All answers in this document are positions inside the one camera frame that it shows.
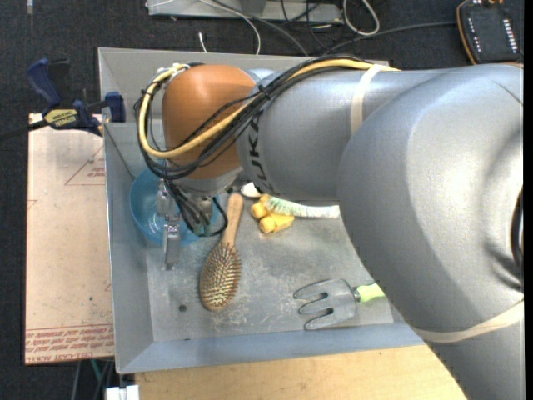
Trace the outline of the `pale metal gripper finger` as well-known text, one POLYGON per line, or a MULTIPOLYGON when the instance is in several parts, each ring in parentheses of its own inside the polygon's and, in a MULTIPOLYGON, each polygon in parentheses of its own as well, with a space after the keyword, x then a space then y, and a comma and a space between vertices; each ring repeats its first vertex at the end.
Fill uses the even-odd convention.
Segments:
POLYGON ((180 258, 182 236, 178 224, 167 224, 163 233, 163 249, 165 269, 172 270, 180 258))

